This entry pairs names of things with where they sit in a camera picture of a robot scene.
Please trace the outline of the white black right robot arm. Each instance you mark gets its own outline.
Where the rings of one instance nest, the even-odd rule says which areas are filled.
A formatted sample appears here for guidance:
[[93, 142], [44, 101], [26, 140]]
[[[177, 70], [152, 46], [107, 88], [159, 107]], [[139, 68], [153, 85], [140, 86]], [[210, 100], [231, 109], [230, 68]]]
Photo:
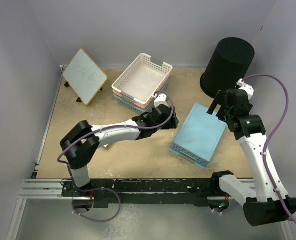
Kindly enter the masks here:
[[250, 115], [252, 104], [243, 89], [219, 91], [207, 113], [227, 124], [242, 148], [253, 176], [255, 188], [243, 184], [230, 171], [213, 173], [210, 190], [216, 196], [233, 197], [243, 208], [247, 222], [253, 226], [283, 222], [296, 212], [296, 197], [283, 186], [266, 146], [267, 137], [261, 118]]

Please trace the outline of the large black plastic bucket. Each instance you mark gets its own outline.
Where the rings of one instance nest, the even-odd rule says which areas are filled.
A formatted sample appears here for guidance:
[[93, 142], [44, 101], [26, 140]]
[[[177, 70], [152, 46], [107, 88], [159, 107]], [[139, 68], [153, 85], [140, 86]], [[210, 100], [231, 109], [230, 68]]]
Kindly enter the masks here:
[[254, 56], [255, 50], [247, 41], [237, 37], [222, 39], [200, 77], [201, 89], [215, 98], [218, 91], [234, 88], [237, 81], [244, 78]]

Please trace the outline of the light blue perforated basket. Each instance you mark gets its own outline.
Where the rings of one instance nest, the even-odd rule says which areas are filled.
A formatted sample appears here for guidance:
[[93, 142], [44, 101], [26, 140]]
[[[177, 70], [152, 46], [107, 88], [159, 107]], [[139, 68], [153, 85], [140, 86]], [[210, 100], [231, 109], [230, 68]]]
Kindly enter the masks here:
[[226, 129], [226, 123], [195, 103], [169, 149], [192, 164], [207, 168]]

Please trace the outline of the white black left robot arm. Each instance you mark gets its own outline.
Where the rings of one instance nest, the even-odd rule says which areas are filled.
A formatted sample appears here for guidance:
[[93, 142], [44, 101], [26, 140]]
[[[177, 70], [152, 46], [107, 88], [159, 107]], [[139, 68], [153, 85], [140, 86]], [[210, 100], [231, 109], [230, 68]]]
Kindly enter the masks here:
[[77, 123], [60, 141], [68, 170], [74, 182], [73, 191], [79, 196], [90, 192], [87, 165], [98, 148], [122, 141], [146, 139], [158, 130], [176, 129], [175, 107], [161, 104], [123, 123], [90, 125], [86, 120]]

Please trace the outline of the pink perforated basket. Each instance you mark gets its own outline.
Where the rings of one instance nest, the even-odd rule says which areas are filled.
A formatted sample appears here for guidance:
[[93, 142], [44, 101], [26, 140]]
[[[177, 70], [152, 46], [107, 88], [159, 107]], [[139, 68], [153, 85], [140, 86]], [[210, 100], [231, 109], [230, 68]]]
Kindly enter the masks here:
[[147, 106], [141, 107], [141, 106], [135, 105], [135, 103], [132, 101], [126, 100], [124, 97], [119, 97], [116, 94], [113, 94], [113, 96], [116, 98], [117, 102], [120, 105], [136, 113], [143, 113], [144, 111], [148, 111], [153, 107], [153, 101], [151, 101]]

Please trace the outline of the white perforated basket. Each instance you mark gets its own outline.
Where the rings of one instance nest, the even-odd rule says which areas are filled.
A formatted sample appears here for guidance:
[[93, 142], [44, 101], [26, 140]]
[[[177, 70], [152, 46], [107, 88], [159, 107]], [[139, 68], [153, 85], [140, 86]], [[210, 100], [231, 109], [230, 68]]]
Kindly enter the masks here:
[[165, 81], [171, 77], [173, 66], [163, 62], [156, 64], [151, 61], [151, 56], [139, 54], [132, 63], [123, 71], [116, 80], [152, 80]]

